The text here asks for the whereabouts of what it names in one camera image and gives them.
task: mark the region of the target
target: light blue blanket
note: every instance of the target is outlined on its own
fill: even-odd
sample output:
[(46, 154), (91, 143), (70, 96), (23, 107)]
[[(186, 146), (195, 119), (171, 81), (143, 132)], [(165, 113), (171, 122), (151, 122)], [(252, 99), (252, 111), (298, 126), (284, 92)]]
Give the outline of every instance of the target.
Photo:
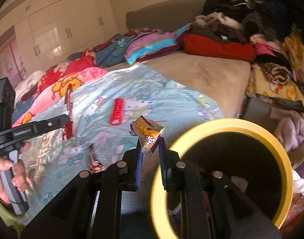
[[(211, 98), (165, 79), (146, 65), (111, 71), (73, 92), (75, 138), (62, 141), (62, 130), (30, 140), (31, 147), (21, 159), (26, 165), (30, 189), (30, 209), (22, 223), (27, 225), (40, 210), (81, 170), (89, 169), (88, 147), (94, 144), (98, 160), (109, 166), (135, 148), (130, 123), (143, 115), (155, 121), (167, 120), (164, 138), (167, 147), (192, 127), (221, 118)], [(125, 100), (123, 123), (109, 124), (114, 100)], [(34, 120), (49, 119), (65, 113), (64, 98)], [(139, 192), (123, 193), (122, 212), (148, 208), (150, 182), (142, 181)]]

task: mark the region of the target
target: hand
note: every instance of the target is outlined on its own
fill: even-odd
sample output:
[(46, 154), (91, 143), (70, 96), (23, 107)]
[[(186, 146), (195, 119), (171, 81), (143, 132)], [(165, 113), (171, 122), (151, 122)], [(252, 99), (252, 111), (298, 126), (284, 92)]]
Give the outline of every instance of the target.
[[(24, 142), (24, 147), (20, 150), (20, 152), (26, 151), (30, 147), (29, 142)], [(12, 167), (12, 161), (6, 160), (0, 157), (0, 171), (7, 171)], [(28, 188), (26, 183), (26, 172), (25, 165), (22, 160), (19, 160), (18, 163), (14, 166), (14, 178), (12, 179), (12, 183), (14, 186), (18, 188), (19, 191), (25, 191)], [(9, 198), (4, 190), (4, 186), (2, 184), (2, 180), (0, 178), (0, 199), (10, 204)]]

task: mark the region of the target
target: yellow ring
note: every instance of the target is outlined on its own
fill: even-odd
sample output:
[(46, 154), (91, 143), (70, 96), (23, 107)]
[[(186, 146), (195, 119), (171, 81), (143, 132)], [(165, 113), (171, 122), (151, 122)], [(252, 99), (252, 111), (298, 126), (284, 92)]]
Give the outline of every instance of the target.
[[(205, 137), (220, 132), (238, 132), (249, 135), (263, 143), (275, 157), (282, 179), (282, 193), (273, 224), (280, 228), (283, 224), (293, 197), (293, 174), (287, 153), (279, 141), (266, 129), (242, 119), (218, 119), (202, 123), (187, 131), (171, 146), (180, 158), (197, 142)], [(167, 212), (167, 195), (162, 185), (160, 166), (156, 171), (152, 185), (151, 213), (154, 228), (159, 238), (178, 239), (169, 221)]]

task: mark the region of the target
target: cabinet handle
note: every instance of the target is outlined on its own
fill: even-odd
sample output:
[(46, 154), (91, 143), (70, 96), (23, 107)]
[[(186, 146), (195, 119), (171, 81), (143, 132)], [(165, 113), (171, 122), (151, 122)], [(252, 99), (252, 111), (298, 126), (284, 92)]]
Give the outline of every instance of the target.
[(37, 52), (38, 52), (38, 54), (40, 55), (40, 50), (39, 50), (38, 45), (36, 46), (36, 48), (37, 48)]
[(37, 52), (36, 52), (36, 47), (33, 47), (33, 50), (34, 50), (34, 52), (35, 52), (35, 55), (38, 56), (38, 55), (37, 55)]

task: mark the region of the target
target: headboard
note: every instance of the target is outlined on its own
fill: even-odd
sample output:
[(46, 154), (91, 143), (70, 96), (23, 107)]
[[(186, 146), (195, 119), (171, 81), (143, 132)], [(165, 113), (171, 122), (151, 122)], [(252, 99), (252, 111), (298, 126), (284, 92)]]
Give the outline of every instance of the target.
[(127, 28), (159, 28), (175, 31), (202, 15), (205, 0), (170, 0), (128, 12)]

